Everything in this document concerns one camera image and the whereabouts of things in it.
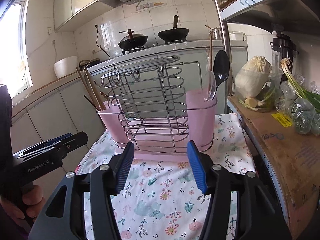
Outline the left hand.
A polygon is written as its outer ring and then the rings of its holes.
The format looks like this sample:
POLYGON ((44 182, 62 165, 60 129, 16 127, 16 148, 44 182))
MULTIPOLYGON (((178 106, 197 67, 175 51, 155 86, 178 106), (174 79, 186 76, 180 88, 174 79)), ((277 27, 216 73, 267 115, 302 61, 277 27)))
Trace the left hand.
MULTIPOLYGON (((36 220, 41 212, 46 200, 43 196, 43 189, 39 185, 34 185, 33 189, 22 196, 22 200, 27 205, 26 214, 36 220)), ((9 202, 6 198, 1 196, 1 205, 6 214, 20 227, 29 229, 29 225, 24 219, 24 213, 9 202)))

